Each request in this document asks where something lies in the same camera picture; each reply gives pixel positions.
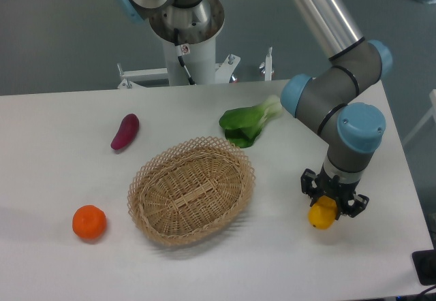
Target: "green leafy vegetable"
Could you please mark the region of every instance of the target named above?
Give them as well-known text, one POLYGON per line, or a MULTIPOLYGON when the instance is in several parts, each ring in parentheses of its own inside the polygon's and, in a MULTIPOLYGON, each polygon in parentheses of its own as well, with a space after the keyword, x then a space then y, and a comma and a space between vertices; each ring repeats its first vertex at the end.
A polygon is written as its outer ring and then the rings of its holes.
POLYGON ((252 146, 266 122, 282 113, 280 98, 269 96, 264 102, 252 107, 231 109, 219 119, 227 140, 240 148, 252 146))

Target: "yellow lemon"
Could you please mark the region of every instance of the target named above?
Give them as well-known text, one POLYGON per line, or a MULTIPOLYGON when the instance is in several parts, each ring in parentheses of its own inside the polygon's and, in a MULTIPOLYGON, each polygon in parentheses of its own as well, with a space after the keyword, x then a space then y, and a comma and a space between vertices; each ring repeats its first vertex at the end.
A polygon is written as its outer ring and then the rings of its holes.
POLYGON ((336 202, 323 195, 309 210, 307 215, 314 228, 328 229, 336 219, 338 208, 336 202))

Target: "wicker basket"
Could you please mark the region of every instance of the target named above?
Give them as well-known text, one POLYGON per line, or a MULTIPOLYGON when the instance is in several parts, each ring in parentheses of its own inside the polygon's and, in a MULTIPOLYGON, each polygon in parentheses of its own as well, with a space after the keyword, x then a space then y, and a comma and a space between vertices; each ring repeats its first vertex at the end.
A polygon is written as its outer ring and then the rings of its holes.
POLYGON ((142 166, 130 184, 129 214, 152 240, 188 244, 231 222, 250 200, 254 179, 237 146, 196 138, 142 166))

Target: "orange fruit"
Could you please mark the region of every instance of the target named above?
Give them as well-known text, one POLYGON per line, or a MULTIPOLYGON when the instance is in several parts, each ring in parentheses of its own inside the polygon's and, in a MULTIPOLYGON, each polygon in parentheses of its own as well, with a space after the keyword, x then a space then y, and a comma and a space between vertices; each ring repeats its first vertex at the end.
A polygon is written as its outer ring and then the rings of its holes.
POLYGON ((80 238, 93 240, 99 238, 106 229, 106 216, 96 206, 79 208, 73 216, 73 231, 80 238))
POLYGON ((307 216, 314 228, 328 229, 334 223, 337 213, 336 202, 323 195, 311 207, 307 216))

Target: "blue joint cap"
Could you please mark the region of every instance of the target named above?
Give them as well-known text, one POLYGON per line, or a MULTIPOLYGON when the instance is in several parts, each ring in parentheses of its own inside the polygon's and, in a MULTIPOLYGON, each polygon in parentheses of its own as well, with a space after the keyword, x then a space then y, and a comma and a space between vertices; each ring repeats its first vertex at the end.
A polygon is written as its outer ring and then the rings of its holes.
POLYGON ((359 102, 342 109, 337 129, 350 149, 357 153, 373 153, 382 143, 386 120, 376 107, 359 102))
POLYGON ((130 3, 130 0, 116 0, 116 1, 120 5, 121 9, 125 12, 127 17, 129 17, 133 23, 144 22, 142 17, 138 14, 138 12, 135 10, 133 5, 130 3))
POLYGON ((296 117, 298 102, 306 84, 312 78, 306 74, 298 74, 290 79, 281 92, 281 105, 293 116, 296 117))
POLYGON ((369 40, 368 43, 372 44, 380 54, 381 78, 384 78, 386 74, 390 72, 394 64, 392 53, 390 52, 389 48, 383 44, 383 42, 380 42, 378 40, 369 40))

